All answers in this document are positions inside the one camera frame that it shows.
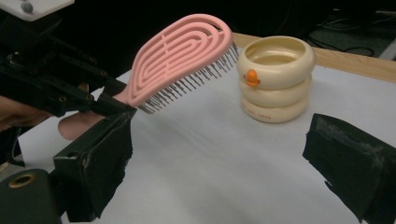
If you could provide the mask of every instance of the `hairbrush bristle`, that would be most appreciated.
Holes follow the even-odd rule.
[[[142,105],[138,106],[142,111],[153,114],[174,102],[178,97],[183,96],[189,91],[205,85],[206,81],[211,78],[219,78],[230,72],[238,60],[238,49],[235,43],[232,43],[228,51],[212,64],[186,76],[173,84],[158,91],[147,99]]]

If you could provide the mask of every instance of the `white paper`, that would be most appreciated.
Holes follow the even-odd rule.
[[[237,81],[232,71],[153,115],[138,111],[124,181],[93,223],[359,223],[303,158],[305,135],[320,113],[396,146],[395,84],[316,66],[305,112],[271,124],[240,108]],[[68,144],[56,125],[48,120],[20,138],[30,167],[50,171]]]

